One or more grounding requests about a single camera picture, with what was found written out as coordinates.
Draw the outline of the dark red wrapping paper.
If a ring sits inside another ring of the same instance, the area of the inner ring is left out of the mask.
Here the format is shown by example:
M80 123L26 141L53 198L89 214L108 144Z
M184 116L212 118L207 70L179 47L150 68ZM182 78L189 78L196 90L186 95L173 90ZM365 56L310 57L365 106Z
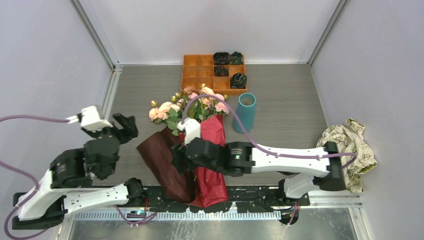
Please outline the dark red wrapping paper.
M136 149L171 200L201 208L229 200L225 178L221 173L198 167L194 172L180 174L172 165L171 147L183 143L184 138L184 134L175 136L172 130L165 127Z

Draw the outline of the pink flower bouquet red wrap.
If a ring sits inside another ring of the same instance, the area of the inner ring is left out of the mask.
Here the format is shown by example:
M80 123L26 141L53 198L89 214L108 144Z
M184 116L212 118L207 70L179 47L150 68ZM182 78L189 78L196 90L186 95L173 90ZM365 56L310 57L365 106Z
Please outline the pink flower bouquet red wrap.
M175 93L171 101L161 105L154 100L151 101L152 109L148 112L148 117L156 124L165 124L174 136L178 136L177 125L182 118L191 118L202 123L212 116L228 115L230 110L224 104L227 99L226 94L215 93L204 83L199 90L187 86Z

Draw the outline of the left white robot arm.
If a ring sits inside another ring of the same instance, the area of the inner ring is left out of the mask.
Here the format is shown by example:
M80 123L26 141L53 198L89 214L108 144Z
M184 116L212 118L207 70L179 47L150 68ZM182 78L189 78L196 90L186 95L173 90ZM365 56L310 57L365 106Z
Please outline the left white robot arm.
M134 116L115 113L112 117L110 122L98 113L79 113L67 119L79 123L90 140L58 155L33 189L14 194L13 230L46 230L86 210L138 207L145 202L142 182L134 177L108 188L93 186L94 179L105 180L115 173L120 146L139 134Z

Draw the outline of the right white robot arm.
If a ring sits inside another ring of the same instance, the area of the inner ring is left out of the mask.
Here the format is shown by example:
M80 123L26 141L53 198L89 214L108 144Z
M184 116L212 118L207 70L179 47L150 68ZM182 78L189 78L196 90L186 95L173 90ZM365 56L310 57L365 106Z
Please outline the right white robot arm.
M172 165L180 174L199 167L231 177L262 172L290 173L278 183L277 198L291 205L313 190L344 191L341 153L334 142L311 149L275 148L250 142L230 142L224 146L201 138L170 148Z

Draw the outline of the teal vase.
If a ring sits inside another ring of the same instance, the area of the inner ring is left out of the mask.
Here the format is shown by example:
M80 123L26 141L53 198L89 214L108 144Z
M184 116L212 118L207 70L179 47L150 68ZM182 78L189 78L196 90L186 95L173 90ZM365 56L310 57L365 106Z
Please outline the teal vase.
M246 132L250 132L253 128L256 103L256 97L248 92L241 94L238 98L238 105L235 112Z

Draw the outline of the small electronics board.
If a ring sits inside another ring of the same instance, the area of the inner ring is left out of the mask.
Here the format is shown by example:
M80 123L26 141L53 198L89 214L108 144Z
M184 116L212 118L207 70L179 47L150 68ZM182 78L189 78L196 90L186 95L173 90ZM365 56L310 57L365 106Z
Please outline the small electronics board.
M141 209L131 210L126 214L127 219L143 219L147 216L146 212Z

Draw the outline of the dark green rolled sock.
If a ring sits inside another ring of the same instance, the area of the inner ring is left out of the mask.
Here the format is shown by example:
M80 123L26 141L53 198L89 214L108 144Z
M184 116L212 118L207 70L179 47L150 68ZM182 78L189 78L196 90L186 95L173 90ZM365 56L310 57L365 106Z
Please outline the dark green rolled sock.
M237 72L230 78L229 84L231 89L245 89L247 76L242 72Z

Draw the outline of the orange compartment tray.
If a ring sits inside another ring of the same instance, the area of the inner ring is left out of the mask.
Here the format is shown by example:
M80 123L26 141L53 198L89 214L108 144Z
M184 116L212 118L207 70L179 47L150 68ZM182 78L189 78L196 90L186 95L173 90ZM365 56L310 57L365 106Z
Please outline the orange compartment tray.
M243 65L214 65L213 54L186 54L183 57L181 89L192 86L199 90L205 84L215 93L239 96L248 91L248 84L245 89L231 89L230 78L236 73L247 76L244 55Z

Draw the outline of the black rolled sock top left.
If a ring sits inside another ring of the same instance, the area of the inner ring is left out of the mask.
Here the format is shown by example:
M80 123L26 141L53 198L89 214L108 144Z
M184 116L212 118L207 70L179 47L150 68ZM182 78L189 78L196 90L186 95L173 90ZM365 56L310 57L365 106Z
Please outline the black rolled sock top left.
M229 65L232 60L232 56L228 52L216 52L213 55L214 65Z

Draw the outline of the dark teal rolled sock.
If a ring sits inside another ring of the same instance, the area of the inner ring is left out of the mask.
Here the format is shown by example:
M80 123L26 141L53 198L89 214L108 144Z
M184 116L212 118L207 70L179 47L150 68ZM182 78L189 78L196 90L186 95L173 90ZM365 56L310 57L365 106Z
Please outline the dark teal rolled sock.
M239 51L234 51L231 55L230 64L231 65L243 65L244 64L244 56Z

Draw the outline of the crumpled printed cloth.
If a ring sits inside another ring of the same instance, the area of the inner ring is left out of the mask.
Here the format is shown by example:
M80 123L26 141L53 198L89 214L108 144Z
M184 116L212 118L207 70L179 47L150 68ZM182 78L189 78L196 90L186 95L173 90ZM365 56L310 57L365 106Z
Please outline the crumpled printed cloth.
M340 158L343 166L342 172L347 189L352 193L362 193L364 184L361 175L373 170L378 162L372 148L365 142L363 133L366 126L359 121L348 118L343 124L328 127L318 139L316 146L323 147L327 142L334 142L340 153L354 153L351 156Z

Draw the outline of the perforated metal rail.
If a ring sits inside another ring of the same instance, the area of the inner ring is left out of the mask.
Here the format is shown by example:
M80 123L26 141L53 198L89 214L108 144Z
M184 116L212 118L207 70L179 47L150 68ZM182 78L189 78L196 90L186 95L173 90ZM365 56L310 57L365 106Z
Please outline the perforated metal rail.
M79 213L74 217L78 221L121 221L123 218L116 210L91 210ZM205 213L199 211L186 212L160 212L154 218L156 221L235 221L235 220L280 220L281 213L274 212L246 212L238 213L235 209L228 212Z

